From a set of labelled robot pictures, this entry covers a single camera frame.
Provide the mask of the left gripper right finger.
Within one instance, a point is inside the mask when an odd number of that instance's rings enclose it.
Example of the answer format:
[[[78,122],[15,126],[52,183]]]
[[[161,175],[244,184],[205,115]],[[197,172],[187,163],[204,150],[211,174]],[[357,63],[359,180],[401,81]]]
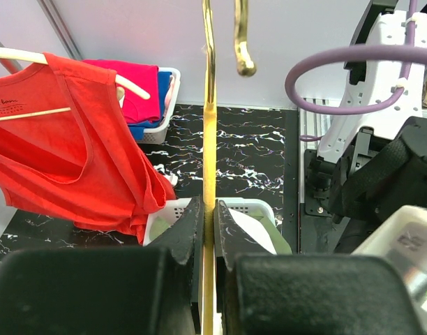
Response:
[[[215,208],[217,311],[225,334],[422,334],[398,272],[356,255],[275,255]]]

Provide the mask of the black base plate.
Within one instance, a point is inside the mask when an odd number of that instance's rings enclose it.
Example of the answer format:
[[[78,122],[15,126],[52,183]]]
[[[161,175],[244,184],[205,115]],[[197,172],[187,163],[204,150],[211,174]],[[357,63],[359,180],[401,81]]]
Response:
[[[304,153],[315,151],[315,142],[301,142],[304,133],[321,135],[329,121],[326,117],[309,112],[288,110],[285,113],[285,162],[283,187],[283,237],[294,253],[331,253],[348,224],[344,219],[333,224],[320,205],[304,204],[305,166]]]

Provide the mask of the black marble mat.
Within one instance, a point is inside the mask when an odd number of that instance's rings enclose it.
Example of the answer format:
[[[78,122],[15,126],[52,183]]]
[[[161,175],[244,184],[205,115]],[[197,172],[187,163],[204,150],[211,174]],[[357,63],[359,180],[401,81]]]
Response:
[[[265,201],[283,222],[286,110],[218,108],[216,194]],[[202,192],[202,107],[178,105],[162,144],[141,144],[153,166],[178,176],[175,193]],[[68,221],[17,211],[0,234],[0,262],[21,249],[135,246],[134,236],[75,228]]]

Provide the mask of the clothes rack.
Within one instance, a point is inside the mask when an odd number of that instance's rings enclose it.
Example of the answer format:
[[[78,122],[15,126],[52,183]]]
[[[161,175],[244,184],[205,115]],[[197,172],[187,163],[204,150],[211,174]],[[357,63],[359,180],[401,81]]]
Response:
[[[20,61],[24,51],[5,47],[0,41],[0,64],[10,73],[15,74],[22,70]]]

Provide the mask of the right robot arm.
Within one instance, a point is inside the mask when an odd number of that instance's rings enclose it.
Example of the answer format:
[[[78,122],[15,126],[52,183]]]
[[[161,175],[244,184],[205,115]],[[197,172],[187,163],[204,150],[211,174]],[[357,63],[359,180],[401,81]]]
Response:
[[[313,127],[331,118],[323,135],[304,136],[317,146],[304,152],[302,253],[351,253],[402,206],[427,209],[426,59],[427,6],[371,1],[347,49],[310,61],[343,62],[348,74],[338,107],[301,104]]]

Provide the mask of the grey basket with clothes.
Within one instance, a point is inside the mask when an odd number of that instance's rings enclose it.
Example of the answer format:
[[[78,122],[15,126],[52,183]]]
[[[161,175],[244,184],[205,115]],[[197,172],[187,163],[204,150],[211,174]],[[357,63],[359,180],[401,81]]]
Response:
[[[159,71],[167,71],[172,73],[173,89],[171,90],[168,107],[163,115],[163,120],[156,128],[146,128],[141,139],[135,139],[138,144],[162,144],[165,141],[167,130],[170,125],[170,120],[174,114],[175,105],[177,102],[179,88],[181,85],[181,72],[172,67],[160,67]]]

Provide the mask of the blue folded shirt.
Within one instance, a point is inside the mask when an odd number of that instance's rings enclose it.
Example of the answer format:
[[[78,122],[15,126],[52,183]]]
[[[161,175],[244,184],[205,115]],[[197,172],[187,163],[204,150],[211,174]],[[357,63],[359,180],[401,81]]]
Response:
[[[157,121],[147,120],[137,124],[128,124],[128,128],[135,140],[142,140],[144,138],[144,131],[146,129],[157,128],[164,119],[166,96],[170,87],[172,86],[173,76],[169,71],[159,71],[157,78],[160,118]]]

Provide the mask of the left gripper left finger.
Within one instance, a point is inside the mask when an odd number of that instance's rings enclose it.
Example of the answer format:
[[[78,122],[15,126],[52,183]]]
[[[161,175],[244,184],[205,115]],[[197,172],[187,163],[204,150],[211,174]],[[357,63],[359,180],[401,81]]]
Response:
[[[202,199],[147,246],[15,251],[0,334],[197,334]]]

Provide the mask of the white laundry basket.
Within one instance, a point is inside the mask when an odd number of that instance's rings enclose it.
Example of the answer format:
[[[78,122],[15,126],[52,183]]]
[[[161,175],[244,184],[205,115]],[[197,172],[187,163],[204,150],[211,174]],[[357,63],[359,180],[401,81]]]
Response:
[[[220,200],[223,200],[229,209],[240,211],[249,216],[252,216],[257,211],[260,211],[270,220],[273,225],[276,225],[273,209],[263,200],[225,197],[221,197]],[[150,244],[158,235],[163,232],[158,232],[155,228],[153,228],[155,224],[166,230],[182,216],[190,201],[190,198],[169,200],[163,209],[157,211],[156,213],[149,214],[144,233],[143,246]]]

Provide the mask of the red tank top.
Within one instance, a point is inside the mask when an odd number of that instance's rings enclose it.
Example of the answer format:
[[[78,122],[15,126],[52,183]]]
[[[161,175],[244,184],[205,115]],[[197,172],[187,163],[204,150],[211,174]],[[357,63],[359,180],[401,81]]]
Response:
[[[138,147],[116,73],[46,55],[0,78],[0,188],[6,204],[143,240],[176,195]]]

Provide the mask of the olive printed tank top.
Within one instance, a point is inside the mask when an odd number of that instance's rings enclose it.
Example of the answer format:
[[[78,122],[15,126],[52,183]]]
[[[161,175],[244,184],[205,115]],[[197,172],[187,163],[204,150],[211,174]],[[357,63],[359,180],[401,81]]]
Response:
[[[282,237],[281,233],[279,233],[276,226],[273,225],[266,216],[264,216],[263,214],[253,214],[251,217],[253,217],[253,218],[257,219],[259,222],[261,222],[261,224],[264,226],[264,228],[268,232],[269,236],[271,237],[274,248],[276,249],[276,255],[291,255],[292,254],[292,249],[291,249],[290,245],[285,241],[285,239]],[[165,231],[161,226],[159,226],[157,224],[155,224],[153,226],[153,228],[155,228],[158,232],[163,231],[162,233],[164,233],[164,231]]]

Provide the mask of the pink tank top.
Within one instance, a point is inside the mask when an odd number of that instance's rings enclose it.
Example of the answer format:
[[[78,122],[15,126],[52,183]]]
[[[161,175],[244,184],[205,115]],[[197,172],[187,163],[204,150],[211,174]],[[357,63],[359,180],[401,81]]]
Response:
[[[276,254],[276,249],[274,248],[271,237],[261,222],[245,213],[236,211],[234,209],[231,209],[230,213],[236,224],[254,241],[256,241],[260,246],[262,246],[271,254]]]

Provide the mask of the yellow hanger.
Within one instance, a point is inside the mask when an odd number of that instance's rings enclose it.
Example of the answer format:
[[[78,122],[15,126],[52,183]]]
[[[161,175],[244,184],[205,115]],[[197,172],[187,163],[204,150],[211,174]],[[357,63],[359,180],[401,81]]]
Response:
[[[213,12],[210,1],[202,2],[204,33],[206,38],[206,74],[203,106],[203,202],[204,239],[202,263],[202,317],[201,333],[214,332],[214,208],[216,204],[216,152],[217,152],[217,98],[216,48],[214,42]],[[248,49],[249,2],[234,2],[234,53],[237,72],[251,77],[257,71]]]

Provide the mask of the white wooden hanger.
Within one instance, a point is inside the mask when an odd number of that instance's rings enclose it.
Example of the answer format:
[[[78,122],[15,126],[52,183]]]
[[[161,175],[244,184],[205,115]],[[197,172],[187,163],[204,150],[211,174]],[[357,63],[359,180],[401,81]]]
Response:
[[[31,63],[48,65],[48,62],[45,56],[41,53],[36,53],[36,52],[24,51],[21,61],[30,61]],[[151,97],[151,95],[147,91],[145,91],[143,88],[137,86],[136,84],[134,84],[127,78],[122,77],[119,74],[116,75],[115,82],[129,89],[134,94],[136,94],[137,96],[139,96],[144,100],[148,100]],[[71,111],[70,107],[64,107],[64,108],[53,109],[53,110],[45,110],[40,112],[31,112],[31,113],[25,113],[25,114],[8,115],[8,116],[0,117],[0,121],[8,121],[12,119],[23,119],[28,117],[37,117],[37,116],[43,116],[48,114],[58,114],[58,113],[68,112],[68,111]]]

